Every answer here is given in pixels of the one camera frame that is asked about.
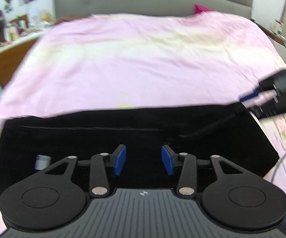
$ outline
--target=gray cable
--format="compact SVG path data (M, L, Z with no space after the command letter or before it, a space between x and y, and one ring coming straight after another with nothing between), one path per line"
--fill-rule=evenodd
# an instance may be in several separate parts
M275 170L274 170L274 173L272 175L272 179L271 179L271 183L274 182L274 178L275 178L275 175L276 175L276 172L278 170L278 168L280 167L280 165L283 163L283 161L285 160L286 158L286 153L278 160L276 166L275 166Z

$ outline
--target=black cable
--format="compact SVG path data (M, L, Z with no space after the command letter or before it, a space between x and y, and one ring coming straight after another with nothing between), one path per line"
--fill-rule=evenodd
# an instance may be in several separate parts
M209 130L215 130L217 129L221 124L233 119L236 117L235 113L231 113L223 118L220 118L219 120L212 122L210 124L208 124L205 127L202 127L200 129L198 129L197 131L193 132L193 133L189 133L189 134L181 134L178 135L178 137L186 139L186 138L195 138L197 136L197 138L199 138L200 134L204 134L205 132L209 131Z
M280 165L283 163L285 158L286 158L286 153L277 161L277 164L276 164L275 169L274 169L274 173L272 175L271 183L274 182L276 172L277 172L278 168L280 167Z

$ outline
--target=bed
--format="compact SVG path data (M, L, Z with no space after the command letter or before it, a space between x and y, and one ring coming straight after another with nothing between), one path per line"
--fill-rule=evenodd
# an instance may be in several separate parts
M250 21L252 3L54 0L56 18L88 17L54 26L36 42L2 91L0 133L5 119L17 116L237 101L259 79L286 68ZM194 4L214 11L191 16ZM282 156L286 115L261 121L261 128ZM272 170L265 179L271 176ZM286 160L274 183L286 193Z

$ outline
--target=potted plant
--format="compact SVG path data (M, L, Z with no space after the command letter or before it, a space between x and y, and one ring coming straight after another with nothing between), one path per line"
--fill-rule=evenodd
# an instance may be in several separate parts
M5 2L5 5L4 5L5 12L10 13L11 11L13 11L13 8L11 5L12 0L4 0L4 2Z

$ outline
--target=blue gripper pad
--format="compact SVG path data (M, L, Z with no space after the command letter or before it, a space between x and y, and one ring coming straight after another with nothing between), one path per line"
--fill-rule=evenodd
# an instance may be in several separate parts
M173 175L174 174L174 167L173 167L173 163L171 160L171 155L169 154L168 150L162 146L162 161L163 164L166 168L166 171L168 173L168 175Z
M115 159L114 174L116 176L119 176L121 174L125 160L126 160L126 146L123 145Z

